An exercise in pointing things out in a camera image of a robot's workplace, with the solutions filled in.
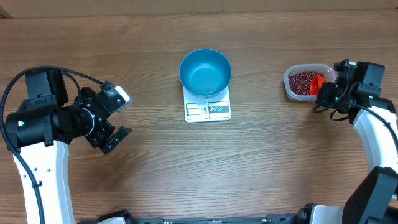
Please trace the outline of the red measuring scoop blue handle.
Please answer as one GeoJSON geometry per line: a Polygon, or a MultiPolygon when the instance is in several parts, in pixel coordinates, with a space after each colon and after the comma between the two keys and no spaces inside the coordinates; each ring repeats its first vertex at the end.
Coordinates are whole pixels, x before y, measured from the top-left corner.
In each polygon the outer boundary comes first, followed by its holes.
{"type": "Polygon", "coordinates": [[[315,75],[310,82],[309,94],[310,95],[318,95],[320,88],[322,87],[322,85],[325,82],[326,82],[325,77],[320,76],[320,75],[315,75]]]}

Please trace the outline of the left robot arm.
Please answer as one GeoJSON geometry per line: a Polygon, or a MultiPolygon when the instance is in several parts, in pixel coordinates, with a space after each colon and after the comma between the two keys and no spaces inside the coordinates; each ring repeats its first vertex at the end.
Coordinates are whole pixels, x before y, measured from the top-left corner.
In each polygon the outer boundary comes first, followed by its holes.
{"type": "Polygon", "coordinates": [[[68,183],[69,145],[84,137],[93,148],[110,153],[130,132],[115,128],[107,120],[131,104],[121,86],[86,78],[99,84],[100,91],[78,87],[68,104],[64,78],[77,72],[63,67],[38,66],[16,75],[1,98],[21,77],[28,97],[18,110],[1,116],[1,134],[19,171],[28,223],[74,223],[68,183]]]}

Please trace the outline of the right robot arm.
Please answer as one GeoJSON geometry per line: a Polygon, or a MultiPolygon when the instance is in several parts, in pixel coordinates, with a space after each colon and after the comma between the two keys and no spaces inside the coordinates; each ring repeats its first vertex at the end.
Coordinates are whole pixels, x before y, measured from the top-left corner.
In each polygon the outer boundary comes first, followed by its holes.
{"type": "Polygon", "coordinates": [[[343,115],[359,134],[369,173],[345,205],[312,205],[301,214],[305,223],[397,223],[397,111],[381,97],[383,65],[351,62],[334,64],[338,76],[318,91],[314,113],[332,110],[343,115]]]}

